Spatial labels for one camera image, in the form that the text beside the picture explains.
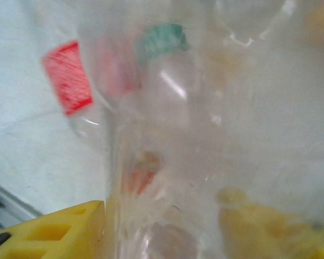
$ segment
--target plastic bag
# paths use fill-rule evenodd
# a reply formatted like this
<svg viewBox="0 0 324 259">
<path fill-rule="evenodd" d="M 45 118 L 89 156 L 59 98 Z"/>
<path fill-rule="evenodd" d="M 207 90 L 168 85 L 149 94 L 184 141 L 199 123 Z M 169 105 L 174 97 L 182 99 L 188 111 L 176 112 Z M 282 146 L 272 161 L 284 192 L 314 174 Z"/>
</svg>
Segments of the plastic bag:
<svg viewBox="0 0 324 259">
<path fill-rule="evenodd" d="M 324 244 L 323 4 L 82 6 L 84 66 L 118 123 L 108 258 L 310 258 Z"/>
</svg>

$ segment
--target white surface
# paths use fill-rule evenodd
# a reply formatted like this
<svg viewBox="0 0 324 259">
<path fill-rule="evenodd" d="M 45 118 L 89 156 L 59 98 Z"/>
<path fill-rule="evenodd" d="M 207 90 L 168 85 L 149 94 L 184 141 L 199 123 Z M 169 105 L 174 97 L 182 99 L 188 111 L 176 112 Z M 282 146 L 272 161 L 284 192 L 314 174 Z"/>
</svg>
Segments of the white surface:
<svg viewBox="0 0 324 259">
<path fill-rule="evenodd" d="M 0 0 L 0 185 L 49 213 L 104 199 L 109 156 L 62 115 L 39 64 L 32 2 Z"/>
</svg>

